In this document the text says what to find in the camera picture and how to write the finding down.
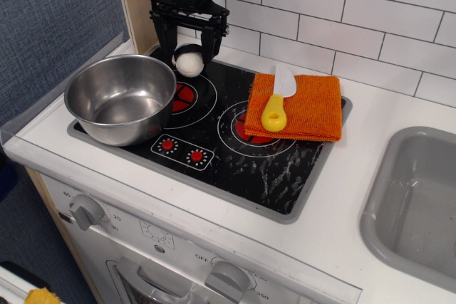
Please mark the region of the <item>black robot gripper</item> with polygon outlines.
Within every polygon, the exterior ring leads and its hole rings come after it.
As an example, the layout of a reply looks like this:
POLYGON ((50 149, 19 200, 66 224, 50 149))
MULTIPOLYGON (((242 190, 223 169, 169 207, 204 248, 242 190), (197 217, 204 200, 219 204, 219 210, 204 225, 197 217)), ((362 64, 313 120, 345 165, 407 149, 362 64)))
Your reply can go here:
POLYGON ((177 27, 201 31, 203 63, 219 53, 222 37, 227 36, 229 10, 213 0, 150 0, 150 18, 161 49, 171 59, 177 47, 177 27))

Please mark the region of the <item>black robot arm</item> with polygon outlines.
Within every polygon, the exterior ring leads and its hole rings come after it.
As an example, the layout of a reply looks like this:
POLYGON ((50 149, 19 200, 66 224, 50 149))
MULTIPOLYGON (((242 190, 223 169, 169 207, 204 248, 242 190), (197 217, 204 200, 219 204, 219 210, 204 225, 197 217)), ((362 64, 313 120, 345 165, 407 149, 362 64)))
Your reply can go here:
POLYGON ((177 47, 179 26, 201 33, 201 53, 204 63, 218 53, 222 39, 228 34, 229 10, 213 0, 150 0, 152 19, 160 47, 168 54, 177 47))

